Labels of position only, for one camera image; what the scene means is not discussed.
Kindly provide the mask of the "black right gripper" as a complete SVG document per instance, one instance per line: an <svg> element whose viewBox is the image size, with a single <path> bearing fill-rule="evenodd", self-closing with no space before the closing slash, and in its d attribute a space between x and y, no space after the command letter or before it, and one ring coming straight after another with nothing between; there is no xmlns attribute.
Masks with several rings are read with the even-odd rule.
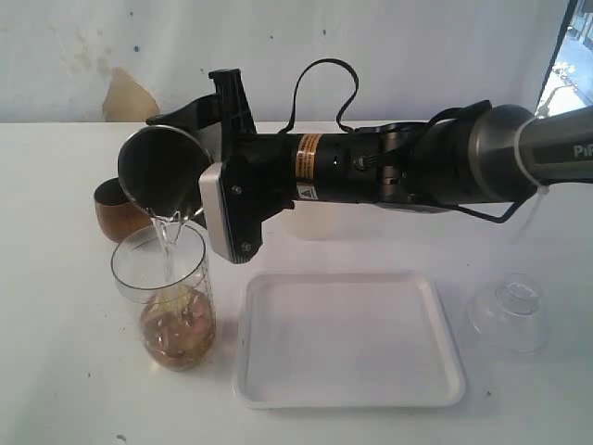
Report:
<svg viewBox="0 0 593 445"><path fill-rule="evenodd" d="M170 113L145 120L149 126L167 125L197 132L221 122L221 160L230 175L231 193L242 202L242 212L259 223L296 199L294 148L296 139L286 134L258 133L239 69L214 70L208 74L216 95L205 95Z"/></svg>

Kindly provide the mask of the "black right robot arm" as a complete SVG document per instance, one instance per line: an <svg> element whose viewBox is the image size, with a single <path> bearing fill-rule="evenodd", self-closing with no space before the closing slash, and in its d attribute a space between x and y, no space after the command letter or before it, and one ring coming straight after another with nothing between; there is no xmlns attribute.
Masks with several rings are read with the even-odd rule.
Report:
<svg viewBox="0 0 593 445"><path fill-rule="evenodd" d="M480 101L429 121L338 133L259 133L238 70L210 73L215 91L147 120L198 132L221 128L221 196L230 215L264 220L299 200L454 210L516 211L555 184L592 180L592 110L540 119Z"/></svg>

